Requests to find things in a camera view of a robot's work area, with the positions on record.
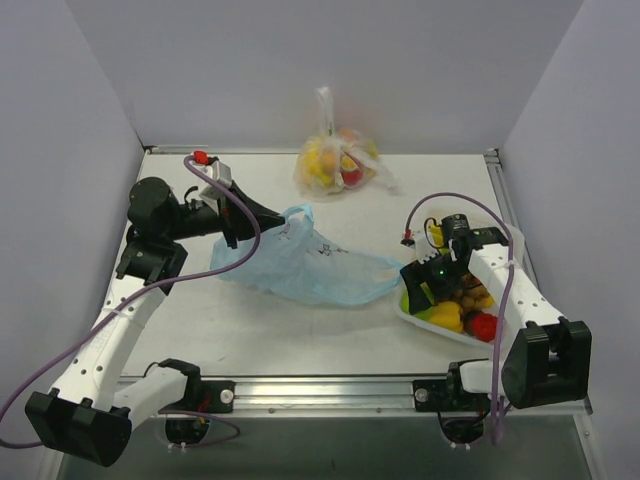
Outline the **light blue plastic bag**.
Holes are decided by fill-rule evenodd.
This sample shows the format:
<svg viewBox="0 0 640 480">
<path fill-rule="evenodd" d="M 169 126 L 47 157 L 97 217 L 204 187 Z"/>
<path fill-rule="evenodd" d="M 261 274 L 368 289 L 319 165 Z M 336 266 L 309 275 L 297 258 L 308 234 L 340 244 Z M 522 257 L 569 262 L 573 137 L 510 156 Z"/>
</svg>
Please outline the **light blue plastic bag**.
<svg viewBox="0 0 640 480">
<path fill-rule="evenodd" d="M 401 281 L 398 261 L 347 250 L 321 235 L 308 204 L 283 212 L 285 223 L 261 234 L 254 255 L 218 274 L 307 305 L 356 307 L 392 292 Z"/>
</svg>

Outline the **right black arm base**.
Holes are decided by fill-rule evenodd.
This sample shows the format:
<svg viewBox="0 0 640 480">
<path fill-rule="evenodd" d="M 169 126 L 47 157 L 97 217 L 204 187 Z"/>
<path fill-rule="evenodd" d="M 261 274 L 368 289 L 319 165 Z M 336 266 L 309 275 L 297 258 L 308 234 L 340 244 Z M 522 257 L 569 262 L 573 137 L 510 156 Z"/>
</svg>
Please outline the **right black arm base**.
<svg viewBox="0 0 640 480">
<path fill-rule="evenodd" d="M 414 409 L 434 413 L 452 449 L 469 451 L 488 434 L 493 445 L 504 439 L 504 417 L 511 406 L 498 381 L 491 395 L 492 362 L 472 359 L 451 362 L 443 376 L 412 381 Z"/>
</svg>

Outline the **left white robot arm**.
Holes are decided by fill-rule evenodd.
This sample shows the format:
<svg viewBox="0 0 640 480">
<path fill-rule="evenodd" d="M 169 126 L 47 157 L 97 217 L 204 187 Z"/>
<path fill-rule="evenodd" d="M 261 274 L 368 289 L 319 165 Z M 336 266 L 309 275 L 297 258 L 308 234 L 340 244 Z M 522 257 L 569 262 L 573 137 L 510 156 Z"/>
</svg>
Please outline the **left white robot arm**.
<svg viewBox="0 0 640 480">
<path fill-rule="evenodd" d="M 129 193 L 125 249 L 98 320 L 67 370 L 47 393 L 34 392 L 25 413 L 41 443 L 52 450 L 113 465 L 133 430 L 166 407 L 190 411 L 202 399 L 198 366 L 167 359 L 145 378 L 117 388 L 147 322 L 169 295 L 187 258 L 181 242 L 212 233 L 231 248 L 284 224 L 248 198 L 235 182 L 217 184 L 213 206 L 180 202 L 158 177 L 139 180 Z"/>
</svg>

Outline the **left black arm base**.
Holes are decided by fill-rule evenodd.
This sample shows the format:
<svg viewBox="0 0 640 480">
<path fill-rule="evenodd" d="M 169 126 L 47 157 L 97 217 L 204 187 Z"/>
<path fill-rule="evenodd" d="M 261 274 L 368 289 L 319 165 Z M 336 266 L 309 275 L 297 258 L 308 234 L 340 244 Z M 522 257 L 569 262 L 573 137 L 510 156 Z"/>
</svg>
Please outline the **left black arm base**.
<svg viewBox="0 0 640 480">
<path fill-rule="evenodd" d="M 182 451 L 235 440 L 241 429 L 224 418 L 233 412 L 235 390 L 234 381 L 223 379 L 200 380 L 189 387 L 184 399 L 160 411 L 160 438 Z"/>
</svg>

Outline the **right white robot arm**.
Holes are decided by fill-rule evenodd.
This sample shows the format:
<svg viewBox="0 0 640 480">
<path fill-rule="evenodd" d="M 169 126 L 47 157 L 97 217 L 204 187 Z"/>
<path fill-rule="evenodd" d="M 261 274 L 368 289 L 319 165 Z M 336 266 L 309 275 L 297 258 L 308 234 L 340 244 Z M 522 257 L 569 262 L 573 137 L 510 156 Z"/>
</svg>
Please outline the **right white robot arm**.
<svg viewBox="0 0 640 480">
<path fill-rule="evenodd" d="M 488 360 L 469 360 L 443 385 L 446 402 L 465 409 L 479 394 L 501 396 L 524 409 L 582 400 L 588 391 L 592 334 L 582 321 L 568 320 L 547 301 L 515 258 L 510 231 L 471 228 L 463 214 L 441 224 L 443 239 L 425 253 L 429 235 L 405 232 L 401 242 L 417 258 L 400 275 L 411 314 L 426 311 L 462 289 L 463 277 L 477 278 L 499 301 L 494 351 Z"/>
</svg>

